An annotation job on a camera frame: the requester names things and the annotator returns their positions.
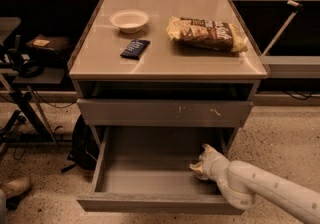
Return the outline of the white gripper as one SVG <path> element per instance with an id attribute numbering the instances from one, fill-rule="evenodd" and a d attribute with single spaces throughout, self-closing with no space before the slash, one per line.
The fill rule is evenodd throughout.
<path id="1" fill-rule="evenodd" d="M 203 151 L 199 158 L 202 163 L 190 164 L 189 168 L 195 173 L 200 180 L 222 181 L 227 179 L 227 168 L 230 161 L 217 153 L 217 150 L 209 144 L 202 145 Z"/>

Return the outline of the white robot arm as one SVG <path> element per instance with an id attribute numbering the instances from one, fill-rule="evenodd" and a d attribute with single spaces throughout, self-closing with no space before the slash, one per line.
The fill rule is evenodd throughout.
<path id="1" fill-rule="evenodd" d="M 229 204 L 248 210 L 259 195 L 304 224 L 320 224 L 320 193 L 243 161 L 229 161 L 209 144 L 189 167 L 201 180 L 216 182 Z"/>

